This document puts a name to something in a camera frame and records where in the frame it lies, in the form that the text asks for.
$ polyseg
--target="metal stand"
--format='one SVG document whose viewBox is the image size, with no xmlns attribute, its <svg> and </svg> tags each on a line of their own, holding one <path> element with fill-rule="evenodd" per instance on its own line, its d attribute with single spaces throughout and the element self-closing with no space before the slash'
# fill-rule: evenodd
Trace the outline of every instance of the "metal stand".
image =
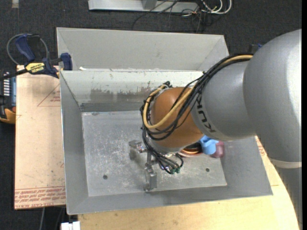
<svg viewBox="0 0 307 230">
<path fill-rule="evenodd" d="M 142 146 L 141 141 L 132 140 L 129 142 L 130 146 L 130 159 L 134 160 L 137 153 L 147 152 L 147 162 L 145 164 L 145 179 L 144 191 L 149 192 L 154 188 L 157 188 L 157 173 L 154 172 L 153 165 L 155 162 L 152 160 L 152 155 Z"/>
<path fill-rule="evenodd" d="M 89 0 L 89 10 L 107 11 L 138 11 L 138 12 L 161 12 L 169 8 L 174 2 L 165 0 Z M 188 13 L 195 10 L 194 2 L 177 2 L 172 7 L 174 13 Z"/>
</svg>

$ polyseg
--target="gray robot arm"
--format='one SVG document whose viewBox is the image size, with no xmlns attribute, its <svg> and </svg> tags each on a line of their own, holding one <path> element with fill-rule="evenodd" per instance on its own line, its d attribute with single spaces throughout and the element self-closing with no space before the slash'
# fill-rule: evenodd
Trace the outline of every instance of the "gray robot arm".
<svg viewBox="0 0 307 230">
<path fill-rule="evenodd" d="M 257 134 L 302 228 L 301 54 L 302 30 L 271 40 L 251 60 L 215 74 L 192 116 L 200 131 L 214 139 Z"/>
</svg>

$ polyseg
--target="cardboard sheet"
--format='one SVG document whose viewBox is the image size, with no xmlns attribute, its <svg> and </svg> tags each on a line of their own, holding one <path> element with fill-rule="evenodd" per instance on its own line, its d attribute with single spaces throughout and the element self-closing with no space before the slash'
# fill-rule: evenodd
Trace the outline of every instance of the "cardboard sheet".
<svg viewBox="0 0 307 230">
<path fill-rule="evenodd" d="M 59 79 L 17 77 L 14 208 L 66 203 Z"/>
</svg>

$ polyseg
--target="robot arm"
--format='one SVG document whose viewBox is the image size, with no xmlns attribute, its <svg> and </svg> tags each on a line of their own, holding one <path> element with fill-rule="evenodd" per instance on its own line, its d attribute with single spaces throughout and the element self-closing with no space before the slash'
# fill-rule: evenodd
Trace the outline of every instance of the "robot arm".
<svg viewBox="0 0 307 230">
<path fill-rule="evenodd" d="M 161 86 L 142 113 L 161 153 L 177 153 L 203 135 L 222 141 L 257 135 L 288 185 L 302 227 L 301 35 L 279 36 L 254 56 L 223 59 L 193 87 Z"/>
</svg>

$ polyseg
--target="black cable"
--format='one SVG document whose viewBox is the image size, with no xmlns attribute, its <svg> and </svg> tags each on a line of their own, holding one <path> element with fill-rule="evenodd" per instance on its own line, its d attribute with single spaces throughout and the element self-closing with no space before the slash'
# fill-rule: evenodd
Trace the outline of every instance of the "black cable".
<svg viewBox="0 0 307 230">
<path fill-rule="evenodd" d="M 158 151 L 156 151 L 150 144 L 148 141 L 148 138 L 151 138 L 152 140 L 163 140 L 166 139 L 167 137 L 169 137 L 176 128 L 179 128 L 187 119 L 188 115 L 190 114 L 191 110 L 193 109 L 197 97 L 202 93 L 204 87 L 206 86 L 206 84 L 209 82 L 209 80 L 221 69 L 234 64 L 234 63 L 238 63 L 238 62 L 242 62 L 242 61 L 247 61 L 249 60 L 249 58 L 243 58 L 243 59 L 235 59 L 235 60 L 231 60 L 234 57 L 240 56 L 240 55 L 249 55 L 252 56 L 251 54 L 237 54 L 237 55 L 232 55 L 232 56 L 228 56 L 225 57 L 224 59 L 220 60 L 219 62 L 217 62 L 215 65 L 213 65 L 207 72 L 204 72 L 203 75 L 193 81 L 191 81 L 190 83 L 188 83 L 184 89 L 181 91 L 181 93 L 179 94 L 179 97 L 177 97 L 177 99 L 175 100 L 175 102 L 177 103 L 179 101 L 179 99 L 182 97 L 183 93 L 185 92 L 185 90 L 194 82 L 195 86 L 193 87 L 193 89 L 191 90 L 191 93 L 188 95 L 187 99 L 183 102 L 175 120 L 166 128 L 162 129 L 162 130 L 158 130 L 158 131 L 152 131 L 150 129 L 148 129 L 145 124 L 144 124 L 144 120 L 143 120 L 143 111 L 144 111 L 144 106 L 146 101 L 144 102 L 144 105 L 140 108 L 140 112 L 142 115 L 142 120 L 143 120 L 143 125 L 142 125 L 142 139 L 144 141 L 145 146 L 148 149 L 148 152 L 151 153 L 155 159 L 158 161 L 160 168 L 164 171 L 166 171 L 169 174 L 173 174 L 175 172 L 179 172 L 180 168 L 183 166 L 183 159 L 176 154 L 176 156 L 180 159 L 181 161 L 181 165 L 178 165 L 178 163 L 170 158 L 167 158 L 164 154 L 159 153 Z M 150 105 L 150 103 L 153 101 L 153 99 L 155 98 L 155 96 L 158 93 L 156 93 L 155 95 L 151 95 L 151 99 L 148 102 L 148 106 Z M 187 115 L 185 116 L 184 120 L 181 122 L 181 124 L 178 126 L 178 122 L 179 119 L 183 116 L 183 114 L 185 113 L 185 111 L 187 110 L 187 108 L 190 107 L 189 112 L 187 113 Z M 147 108 L 147 113 L 146 113 L 146 119 L 147 121 L 150 122 L 150 108 Z M 160 134 L 165 134 L 161 137 L 155 137 L 156 135 L 160 135 Z"/>
<path fill-rule="evenodd" d="M 131 29 L 134 30 L 134 26 L 135 26 L 136 22 L 137 22 L 140 18 L 142 18 L 143 16 L 149 14 L 150 12 L 152 12 L 153 10 L 155 10 L 156 8 L 158 8 L 159 6 L 161 6 L 162 4 L 164 4 L 165 2 L 168 2 L 168 1 L 171 1 L 171 0 L 163 0 L 160 4 L 156 5 L 154 8 L 150 9 L 150 10 L 147 11 L 145 14 L 142 14 L 140 17 L 138 17 L 138 18 L 133 22 L 132 28 L 131 28 Z M 176 5 L 176 3 L 179 2 L 179 1 L 180 1 L 180 0 L 174 0 L 172 5 L 170 5 L 169 7 L 167 7 L 166 9 L 164 9 L 164 10 L 158 12 L 158 13 L 163 13 L 163 12 L 169 10 L 169 9 L 172 10 L 172 8 L 173 8 L 173 7 Z"/>
<path fill-rule="evenodd" d="M 226 60 L 231 59 L 231 58 L 236 57 L 236 56 L 238 56 L 238 55 L 229 56 L 229 57 L 222 59 L 221 61 L 216 63 L 213 67 L 211 67 L 207 71 L 207 73 L 204 73 L 204 75 L 201 77 L 201 79 L 196 83 L 197 86 L 194 87 L 194 90 L 191 92 L 191 94 L 189 95 L 187 100 L 184 102 L 183 106 L 181 107 L 180 111 L 178 112 L 176 119 L 168 127 L 166 127 L 163 130 L 160 130 L 158 132 L 153 132 L 153 131 L 150 131 L 149 129 L 145 128 L 147 130 L 150 138 L 152 138 L 154 140 L 163 140 L 163 139 L 169 137 L 173 133 L 173 131 L 176 129 L 178 120 L 181 118 L 183 113 L 186 111 L 187 107 L 195 99 L 196 95 L 202 91 L 205 84 L 209 81 L 209 79 L 211 79 L 211 77 L 214 74 L 216 74 L 219 70 L 221 70 L 222 68 L 224 68 L 228 65 L 231 65 L 231 64 L 236 63 L 236 62 L 248 60 L 248 59 L 233 60 L 233 61 L 229 61 L 228 63 L 223 64 L 223 62 L 225 62 Z M 158 135 L 158 134 L 162 134 L 162 133 L 167 133 L 167 134 L 164 135 L 163 137 L 159 137 L 159 138 L 156 138 L 156 137 L 153 136 L 153 135 Z"/>
</svg>

